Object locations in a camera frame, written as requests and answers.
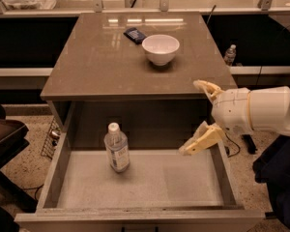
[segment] chair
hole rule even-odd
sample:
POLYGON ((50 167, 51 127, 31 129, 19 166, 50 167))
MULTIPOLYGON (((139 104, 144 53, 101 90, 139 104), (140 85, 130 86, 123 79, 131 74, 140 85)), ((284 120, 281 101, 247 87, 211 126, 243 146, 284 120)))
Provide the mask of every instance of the chair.
MULTIPOLYGON (((24 150, 29 142, 24 138, 28 128, 20 121, 7 120, 5 109, 0 105, 0 169, 24 150)), ((37 201, 14 184, 0 171, 0 186, 9 192, 25 212, 35 212, 37 201)))

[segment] drawer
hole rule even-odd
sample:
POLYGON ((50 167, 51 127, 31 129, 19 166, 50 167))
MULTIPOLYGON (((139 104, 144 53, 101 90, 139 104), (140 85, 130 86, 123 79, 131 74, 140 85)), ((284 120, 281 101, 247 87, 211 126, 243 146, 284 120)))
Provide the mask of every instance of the drawer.
POLYGON ((248 231, 263 218, 244 209, 222 142, 192 157, 178 148, 207 119, 205 100, 73 101, 35 214, 40 231, 248 231), (130 166, 110 167, 102 144, 116 121, 130 166))

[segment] chair leg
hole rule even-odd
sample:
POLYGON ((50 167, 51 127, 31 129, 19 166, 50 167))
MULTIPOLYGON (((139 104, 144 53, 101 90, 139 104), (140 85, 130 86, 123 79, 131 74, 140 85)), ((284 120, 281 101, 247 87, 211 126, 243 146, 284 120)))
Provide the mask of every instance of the chair leg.
POLYGON ((27 213, 34 213, 37 208, 38 201, 32 198, 24 190, 14 184, 8 177, 0 171, 0 186, 8 191, 15 202, 19 204, 21 210, 27 213))

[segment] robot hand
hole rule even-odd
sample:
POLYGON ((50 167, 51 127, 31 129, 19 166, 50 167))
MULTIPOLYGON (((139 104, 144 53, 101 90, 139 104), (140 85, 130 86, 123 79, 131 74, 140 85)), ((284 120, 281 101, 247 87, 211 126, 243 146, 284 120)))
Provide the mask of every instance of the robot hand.
MULTIPOLYGON (((255 131, 275 131, 290 136, 290 89, 278 87, 250 91, 247 88, 221 90, 216 84, 203 80, 193 82, 213 105, 215 127, 230 134, 253 134, 255 131)), ((192 154, 214 145, 222 139, 213 131, 195 134, 180 150, 192 154)))

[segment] water bottle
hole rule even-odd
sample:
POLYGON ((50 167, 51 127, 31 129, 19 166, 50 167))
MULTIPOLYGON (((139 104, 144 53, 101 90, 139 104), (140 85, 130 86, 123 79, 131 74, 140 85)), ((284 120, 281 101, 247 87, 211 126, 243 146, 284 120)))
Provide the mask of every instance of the water bottle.
POLYGON ((104 138, 104 144, 113 169, 118 173, 125 171, 130 164, 128 139, 117 123, 108 125, 108 134, 104 138))
POLYGON ((236 56, 236 46, 231 44, 231 46, 225 51, 223 60, 227 66, 232 66, 233 61, 236 56))

